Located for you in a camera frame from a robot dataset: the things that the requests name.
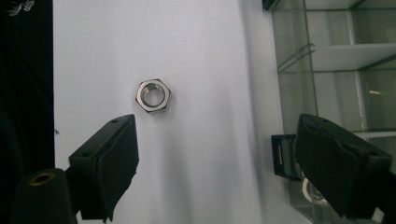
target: black curtain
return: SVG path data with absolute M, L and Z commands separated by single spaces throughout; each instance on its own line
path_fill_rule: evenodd
M 22 177 L 54 167 L 52 1 L 8 16 L 0 0 L 0 223 Z

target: metal nut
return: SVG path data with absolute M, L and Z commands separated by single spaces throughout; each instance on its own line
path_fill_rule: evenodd
M 158 104 L 150 104 L 147 102 L 147 97 L 150 91 L 159 91 L 163 98 Z M 144 110 L 148 113 L 157 112 L 165 110 L 169 105 L 169 100 L 171 97 L 171 91 L 165 84 L 159 79 L 152 79 L 140 83 L 139 89 L 136 94 L 137 103 L 142 106 Z

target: white shelf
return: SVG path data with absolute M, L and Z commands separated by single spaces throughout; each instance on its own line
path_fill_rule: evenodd
M 340 9 L 349 8 L 357 0 L 305 0 L 306 9 Z
M 356 70 L 396 54 L 396 44 L 312 47 L 314 71 Z

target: hex nut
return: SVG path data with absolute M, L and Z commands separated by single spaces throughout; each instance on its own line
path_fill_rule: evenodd
M 148 93 L 153 90 L 160 91 L 163 94 L 163 98 L 157 105 L 151 105 L 145 100 Z M 170 97 L 171 91 L 169 88 L 157 78 L 140 83 L 135 99 L 146 112 L 153 113 L 166 110 L 169 106 Z

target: display cabinet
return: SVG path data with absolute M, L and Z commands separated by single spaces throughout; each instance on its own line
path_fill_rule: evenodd
M 396 155 L 396 1 L 278 0 L 271 11 L 284 133 L 318 115 Z M 314 223 L 376 223 L 340 218 L 306 181 L 290 181 L 290 201 Z

